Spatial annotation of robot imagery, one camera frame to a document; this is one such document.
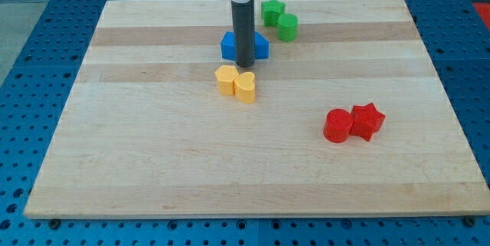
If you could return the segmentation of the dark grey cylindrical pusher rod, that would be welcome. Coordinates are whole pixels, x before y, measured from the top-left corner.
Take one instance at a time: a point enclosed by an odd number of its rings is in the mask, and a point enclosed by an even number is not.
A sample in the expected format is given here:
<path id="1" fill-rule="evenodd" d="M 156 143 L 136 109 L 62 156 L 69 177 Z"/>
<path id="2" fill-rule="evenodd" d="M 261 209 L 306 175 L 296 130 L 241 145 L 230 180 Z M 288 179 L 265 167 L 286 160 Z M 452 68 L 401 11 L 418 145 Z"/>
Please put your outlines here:
<path id="1" fill-rule="evenodd" d="M 252 67 L 255 62 L 255 19 L 253 0 L 231 1 L 236 63 Z"/>

